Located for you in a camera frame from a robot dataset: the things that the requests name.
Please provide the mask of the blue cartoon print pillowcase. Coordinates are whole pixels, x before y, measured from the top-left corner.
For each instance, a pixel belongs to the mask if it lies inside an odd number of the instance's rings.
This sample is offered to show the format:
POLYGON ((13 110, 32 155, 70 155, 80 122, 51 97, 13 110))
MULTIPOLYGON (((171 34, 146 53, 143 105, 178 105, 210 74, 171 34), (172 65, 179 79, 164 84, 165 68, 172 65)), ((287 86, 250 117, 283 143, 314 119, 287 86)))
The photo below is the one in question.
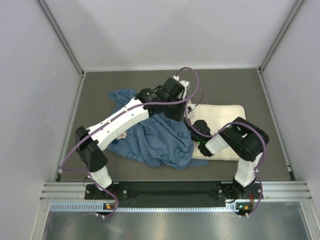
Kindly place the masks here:
POLYGON ((153 168, 165 164, 182 170, 209 163, 192 158, 194 142, 186 125, 162 114, 141 121, 125 133, 125 138, 114 139, 107 150, 153 168))

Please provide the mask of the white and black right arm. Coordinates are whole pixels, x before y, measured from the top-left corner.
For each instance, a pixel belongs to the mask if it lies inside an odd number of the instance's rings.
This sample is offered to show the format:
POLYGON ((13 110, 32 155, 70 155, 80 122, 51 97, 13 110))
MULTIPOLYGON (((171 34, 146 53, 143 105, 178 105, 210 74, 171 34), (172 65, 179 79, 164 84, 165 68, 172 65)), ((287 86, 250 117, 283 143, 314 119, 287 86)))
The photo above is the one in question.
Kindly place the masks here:
POLYGON ((249 197, 256 181, 256 172, 266 153, 269 136, 247 120, 237 117, 211 135, 206 121, 200 119, 185 124, 191 139, 205 157, 212 157, 230 147, 239 157, 237 171, 230 185, 219 189, 219 197, 231 203, 249 197))

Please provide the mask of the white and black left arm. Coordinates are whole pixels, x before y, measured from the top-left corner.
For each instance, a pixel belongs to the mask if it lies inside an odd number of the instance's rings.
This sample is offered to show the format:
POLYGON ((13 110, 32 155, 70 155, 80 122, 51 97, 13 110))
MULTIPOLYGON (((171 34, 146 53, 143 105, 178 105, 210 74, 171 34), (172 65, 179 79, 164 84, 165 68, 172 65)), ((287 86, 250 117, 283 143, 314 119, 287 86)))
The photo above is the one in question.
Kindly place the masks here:
POLYGON ((110 117, 89 128, 75 131, 76 152, 88 169, 88 176, 96 184, 96 192, 109 198, 114 191, 108 173, 108 158, 103 151, 108 145, 134 125, 156 115, 163 114, 174 121, 183 121, 185 98, 190 88, 188 81, 178 76, 168 78, 155 89, 144 88, 124 107, 110 117))

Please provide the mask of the cream white pillow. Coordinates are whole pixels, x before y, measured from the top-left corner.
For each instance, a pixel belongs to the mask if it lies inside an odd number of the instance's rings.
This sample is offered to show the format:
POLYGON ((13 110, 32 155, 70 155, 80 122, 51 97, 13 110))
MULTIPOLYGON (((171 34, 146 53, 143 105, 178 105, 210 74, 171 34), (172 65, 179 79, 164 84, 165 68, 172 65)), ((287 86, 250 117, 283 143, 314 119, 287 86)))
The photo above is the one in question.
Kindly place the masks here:
MULTIPOLYGON (((210 128, 211 134, 216 133, 225 124, 232 122, 237 117, 246 119, 245 109, 241 105, 195 105, 195 114, 189 117, 191 123, 197 120, 205 120, 210 128)), ((213 156, 204 156, 198 149, 198 143, 194 142, 193 159, 208 160, 208 161, 238 161, 239 156, 230 148, 227 147, 213 156)))

